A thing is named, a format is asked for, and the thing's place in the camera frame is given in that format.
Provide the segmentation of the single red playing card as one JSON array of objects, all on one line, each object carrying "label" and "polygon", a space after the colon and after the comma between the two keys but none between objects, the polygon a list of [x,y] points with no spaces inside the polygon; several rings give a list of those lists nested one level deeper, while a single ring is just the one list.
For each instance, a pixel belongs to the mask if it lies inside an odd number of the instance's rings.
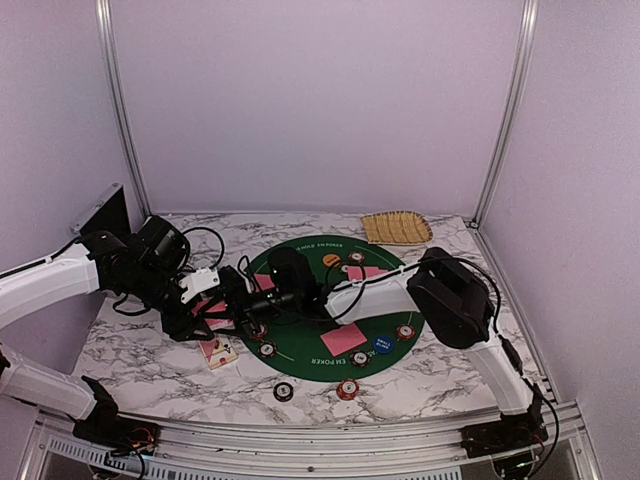
[{"label": "single red playing card", "polygon": [[251,280],[255,292],[274,289],[275,285],[268,274],[254,274]]}]

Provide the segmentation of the red playing card deck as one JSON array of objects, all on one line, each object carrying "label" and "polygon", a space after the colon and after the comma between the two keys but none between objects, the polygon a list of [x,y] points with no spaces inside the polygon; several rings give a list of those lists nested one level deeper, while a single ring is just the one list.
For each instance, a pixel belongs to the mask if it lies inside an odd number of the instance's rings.
[{"label": "red playing card deck", "polygon": [[225,301],[211,304],[208,308],[207,301],[201,301],[192,309],[192,313],[202,317],[212,331],[233,330],[235,328],[234,318],[227,310]]}]

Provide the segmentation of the orange big blind button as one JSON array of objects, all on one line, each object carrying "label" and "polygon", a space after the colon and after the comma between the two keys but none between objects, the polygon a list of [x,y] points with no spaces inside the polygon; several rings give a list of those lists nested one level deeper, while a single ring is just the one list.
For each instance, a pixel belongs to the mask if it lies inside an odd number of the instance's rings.
[{"label": "orange big blind button", "polygon": [[322,263],[327,268],[336,268],[341,265],[341,257],[335,253],[329,253],[323,256]]}]

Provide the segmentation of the brown poker chip stack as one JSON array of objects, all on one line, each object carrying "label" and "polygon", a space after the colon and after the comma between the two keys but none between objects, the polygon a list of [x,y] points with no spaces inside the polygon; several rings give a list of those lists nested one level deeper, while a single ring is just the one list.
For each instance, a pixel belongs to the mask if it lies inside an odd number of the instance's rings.
[{"label": "brown poker chip stack", "polygon": [[287,382],[280,382],[273,388],[274,398],[279,402],[288,402],[293,398],[293,386]]}]

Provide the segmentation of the orange chip stack top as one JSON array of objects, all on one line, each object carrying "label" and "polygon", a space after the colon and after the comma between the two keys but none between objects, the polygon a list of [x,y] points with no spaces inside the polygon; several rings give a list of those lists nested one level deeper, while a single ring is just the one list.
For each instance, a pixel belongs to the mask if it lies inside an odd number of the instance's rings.
[{"label": "orange chip stack top", "polygon": [[362,264],[366,256],[360,251],[353,251],[349,254],[349,261],[354,264]]}]

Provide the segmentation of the orange poker chip stack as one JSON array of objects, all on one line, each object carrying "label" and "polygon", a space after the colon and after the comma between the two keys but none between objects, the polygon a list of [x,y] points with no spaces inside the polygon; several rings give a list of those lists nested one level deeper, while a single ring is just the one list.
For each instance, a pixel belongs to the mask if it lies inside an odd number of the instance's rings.
[{"label": "orange poker chip stack", "polygon": [[336,388],[336,394],[341,400],[349,401],[356,398],[359,393],[359,384],[356,380],[345,379]]}]

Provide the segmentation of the blue small blind button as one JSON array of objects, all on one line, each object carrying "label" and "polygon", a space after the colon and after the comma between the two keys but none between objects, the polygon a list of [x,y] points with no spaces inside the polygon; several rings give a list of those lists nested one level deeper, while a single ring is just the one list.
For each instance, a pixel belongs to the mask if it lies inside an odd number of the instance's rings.
[{"label": "blue small blind button", "polygon": [[373,341],[372,347],[377,354],[387,355],[394,351],[395,341],[387,336],[378,336]]}]

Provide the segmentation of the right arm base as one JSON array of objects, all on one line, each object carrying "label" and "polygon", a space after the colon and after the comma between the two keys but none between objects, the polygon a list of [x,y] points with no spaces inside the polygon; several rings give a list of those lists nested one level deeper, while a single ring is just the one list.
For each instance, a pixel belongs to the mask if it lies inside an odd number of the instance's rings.
[{"label": "right arm base", "polygon": [[478,458],[536,445],[549,438],[544,421],[529,414],[502,415],[497,421],[463,427],[461,447]]}]

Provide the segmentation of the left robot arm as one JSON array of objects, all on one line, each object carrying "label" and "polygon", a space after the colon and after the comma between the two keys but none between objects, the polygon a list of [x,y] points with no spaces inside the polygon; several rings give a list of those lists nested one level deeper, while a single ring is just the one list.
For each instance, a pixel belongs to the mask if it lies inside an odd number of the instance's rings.
[{"label": "left robot arm", "polygon": [[[220,284],[214,268],[180,280],[152,257],[107,231],[72,240],[60,251],[1,275],[1,324],[13,322],[68,298],[97,291],[129,294],[160,313],[164,331],[176,341],[209,339],[206,321],[195,314],[198,295]],[[86,422],[106,445],[125,438],[126,423],[99,382],[67,375],[4,346],[1,393]]]}]

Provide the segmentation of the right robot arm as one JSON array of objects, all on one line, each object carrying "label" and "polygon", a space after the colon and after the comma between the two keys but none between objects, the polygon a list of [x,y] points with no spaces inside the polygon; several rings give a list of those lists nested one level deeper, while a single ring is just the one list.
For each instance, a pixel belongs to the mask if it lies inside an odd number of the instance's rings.
[{"label": "right robot arm", "polygon": [[515,448],[533,433],[531,415],[539,412],[542,395],[526,379],[515,348],[498,331],[497,287],[472,262],[431,247],[413,264],[335,286],[319,283],[307,258],[291,247],[273,250],[268,266],[271,289],[233,267],[218,272],[223,301],[241,332],[258,333],[260,323],[275,314],[350,325],[417,312],[440,343],[465,354],[493,393],[505,417],[496,425],[496,440]]}]

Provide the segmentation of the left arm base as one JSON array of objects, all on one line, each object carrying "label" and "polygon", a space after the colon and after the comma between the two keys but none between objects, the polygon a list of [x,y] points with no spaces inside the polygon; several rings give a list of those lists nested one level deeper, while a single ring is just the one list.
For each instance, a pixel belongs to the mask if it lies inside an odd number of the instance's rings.
[{"label": "left arm base", "polygon": [[109,447],[117,456],[152,452],[159,434],[160,427],[155,423],[122,417],[75,421],[73,427],[76,438]]}]

